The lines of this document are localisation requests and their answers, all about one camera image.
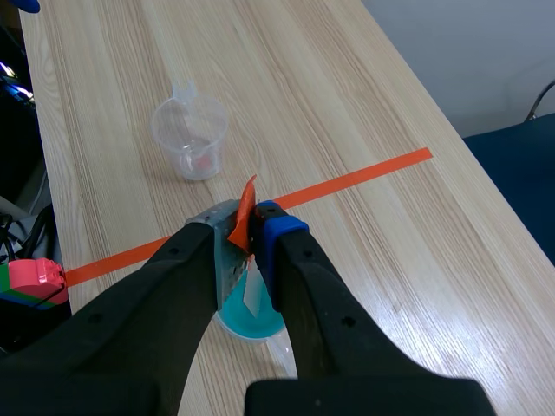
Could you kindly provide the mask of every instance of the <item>red object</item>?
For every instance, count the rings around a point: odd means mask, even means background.
[[[227,238],[228,241],[231,241],[249,254],[251,254],[251,240],[249,239],[248,230],[249,216],[251,215],[255,204],[256,192],[254,190],[254,179],[256,178],[257,175],[254,175],[246,183],[243,195],[241,195],[241,200],[239,201],[239,207],[237,209],[235,229]]]
[[[15,260],[8,263],[10,288],[21,294],[38,299],[46,299],[63,288],[48,302],[56,305],[68,300],[63,268],[48,258]]]

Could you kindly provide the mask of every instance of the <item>cup handle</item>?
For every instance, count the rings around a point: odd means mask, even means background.
[[[180,88],[177,84],[172,85],[173,98],[181,101],[188,106],[194,100],[194,98],[199,94],[197,92],[197,87],[194,85],[194,81],[189,80],[187,82],[187,89]]]

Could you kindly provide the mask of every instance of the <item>black cable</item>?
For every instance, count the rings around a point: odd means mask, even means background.
[[[547,94],[547,91],[549,91],[550,89],[552,89],[552,87],[555,86],[555,80],[551,81],[549,84],[547,84],[547,86],[541,90],[541,93],[539,93],[538,98],[536,98],[536,101],[533,103],[532,108],[530,109],[530,113],[528,113],[528,115],[526,116],[525,121],[529,121],[532,119],[536,118],[536,110],[538,109],[539,103],[544,99],[544,95]]]
[[[29,238],[27,238],[27,240],[23,243],[21,255],[19,256],[20,258],[32,257],[33,252],[36,250],[39,237],[42,234],[42,229],[44,229],[45,227],[48,228],[47,224],[50,221],[54,221],[54,209],[52,207],[52,204],[44,207],[36,217],[33,228],[31,228]]]
[[[11,247],[11,241],[8,238],[8,229],[11,223],[13,223],[14,218],[10,214],[2,214],[2,217],[6,218],[6,224],[0,228],[0,244],[3,244],[8,253],[8,261],[11,262],[15,260],[16,255],[14,254],[14,249]]]

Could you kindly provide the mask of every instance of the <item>pink object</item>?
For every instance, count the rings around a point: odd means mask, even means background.
[[[60,264],[48,260],[48,258],[9,262],[8,271],[12,290],[42,300],[63,288],[48,302],[59,305],[68,300],[68,289],[63,268]]]

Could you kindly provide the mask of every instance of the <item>orange paper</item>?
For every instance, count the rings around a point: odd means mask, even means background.
[[[254,191],[254,179],[256,178],[257,175],[254,175],[246,183],[245,189],[243,190],[243,195],[241,195],[241,200],[239,201],[239,207],[237,209],[237,220],[235,222],[235,229],[227,238],[229,241],[242,248],[249,254],[251,253],[251,240],[249,238],[249,217],[252,210],[254,210],[256,197],[256,193]]]

